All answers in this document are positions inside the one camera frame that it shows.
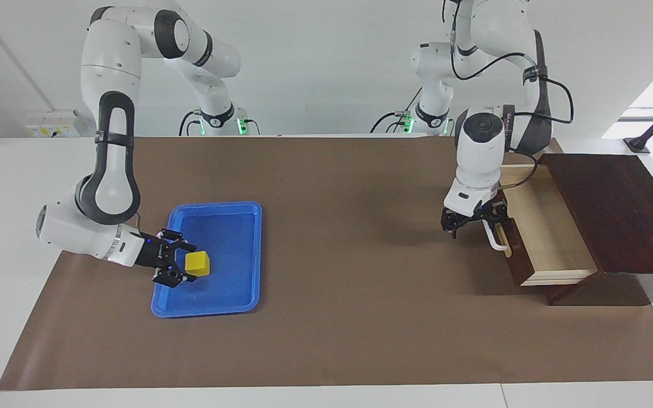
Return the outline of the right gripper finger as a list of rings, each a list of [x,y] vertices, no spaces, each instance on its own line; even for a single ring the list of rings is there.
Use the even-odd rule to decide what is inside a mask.
[[[159,238],[164,242],[165,248],[168,251],[184,250],[187,253],[193,253],[197,251],[197,246],[191,243],[188,243],[187,240],[183,238],[183,235],[179,231],[174,231],[170,229],[161,229],[156,238]]]
[[[152,281],[156,284],[174,288],[182,282],[195,282],[197,277],[176,266],[156,266]]]

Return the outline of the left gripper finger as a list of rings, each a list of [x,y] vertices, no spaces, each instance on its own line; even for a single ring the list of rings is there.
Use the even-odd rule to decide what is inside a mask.
[[[510,243],[505,229],[500,222],[492,222],[492,220],[483,219],[482,224],[485,228],[489,243]]]
[[[454,211],[442,211],[441,227],[445,232],[451,234],[456,239],[457,231],[467,222],[467,217]]]

